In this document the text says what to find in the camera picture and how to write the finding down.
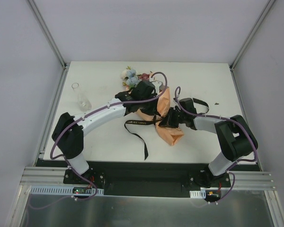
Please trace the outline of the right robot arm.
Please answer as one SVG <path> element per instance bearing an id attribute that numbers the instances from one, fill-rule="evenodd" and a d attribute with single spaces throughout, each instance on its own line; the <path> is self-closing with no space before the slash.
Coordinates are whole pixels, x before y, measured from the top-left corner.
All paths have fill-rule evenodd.
<path id="1" fill-rule="evenodd" d="M 258 142 L 241 115 L 230 118 L 207 115 L 209 105 L 196 98 L 183 98 L 171 107 L 159 123 L 160 127 L 177 128 L 180 124 L 195 131 L 217 135 L 221 152 L 194 177 L 198 186 L 210 188 L 218 184 L 228 170 L 258 148 Z"/>

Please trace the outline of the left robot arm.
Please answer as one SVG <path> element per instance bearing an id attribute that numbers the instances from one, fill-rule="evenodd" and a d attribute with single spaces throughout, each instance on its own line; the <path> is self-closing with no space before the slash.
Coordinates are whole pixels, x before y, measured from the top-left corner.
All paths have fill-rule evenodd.
<path id="1" fill-rule="evenodd" d="M 154 107 L 157 99 L 144 103 L 141 101 L 156 97 L 160 92 L 160 86 L 162 86 L 160 81 L 143 80 L 132 90 L 117 93 L 107 105 L 94 110 L 93 114 L 83 113 L 71 116 L 66 112 L 60 116 L 52 133 L 52 139 L 57 142 L 57 147 L 73 168 L 75 180 L 80 184 L 85 184 L 90 180 L 90 167 L 82 153 L 84 137 L 115 118 Z"/>

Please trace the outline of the artificial flower bunch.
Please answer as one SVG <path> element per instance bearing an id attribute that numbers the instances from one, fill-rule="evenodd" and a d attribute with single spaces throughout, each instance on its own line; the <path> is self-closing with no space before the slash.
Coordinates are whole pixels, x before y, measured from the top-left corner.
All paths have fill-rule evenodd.
<path id="1" fill-rule="evenodd" d="M 138 73 L 134 68 L 127 66 L 120 74 L 122 80 L 122 85 L 126 91 L 135 88 L 141 81 L 146 80 L 153 82 L 155 77 L 153 77 L 153 72 L 149 73 Z"/>

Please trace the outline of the black ribbon gold lettering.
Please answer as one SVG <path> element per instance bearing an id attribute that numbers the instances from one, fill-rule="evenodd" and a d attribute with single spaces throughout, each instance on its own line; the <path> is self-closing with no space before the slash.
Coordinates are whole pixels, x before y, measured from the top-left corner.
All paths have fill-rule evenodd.
<path id="1" fill-rule="evenodd" d="M 181 139 L 187 138 L 187 132 L 184 124 L 180 124 L 179 128 L 183 131 L 184 136 Z M 136 152 L 138 150 L 138 145 L 134 144 L 135 141 L 139 141 L 141 143 L 142 149 L 142 161 L 151 162 L 151 161 L 159 161 L 159 155 L 172 155 L 173 153 L 177 153 L 173 146 L 167 144 L 156 132 L 154 125 L 127 125 L 125 127 L 127 132 L 129 132 L 132 136 L 136 136 L 137 139 L 132 139 L 128 137 L 125 139 L 125 142 L 129 145 L 131 151 Z"/>

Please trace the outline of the orange wrapping paper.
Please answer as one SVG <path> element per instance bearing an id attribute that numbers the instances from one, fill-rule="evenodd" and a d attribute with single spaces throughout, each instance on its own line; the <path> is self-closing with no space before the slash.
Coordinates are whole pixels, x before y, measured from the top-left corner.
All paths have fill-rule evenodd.
<path id="1" fill-rule="evenodd" d="M 170 146 L 174 146 L 183 136 L 183 131 L 179 128 L 176 116 L 176 110 L 170 105 L 170 89 L 159 89 L 159 99 L 149 103 L 142 110 L 137 111 L 137 115 L 141 120 L 127 120 L 127 125 L 154 125 L 157 134 Z"/>

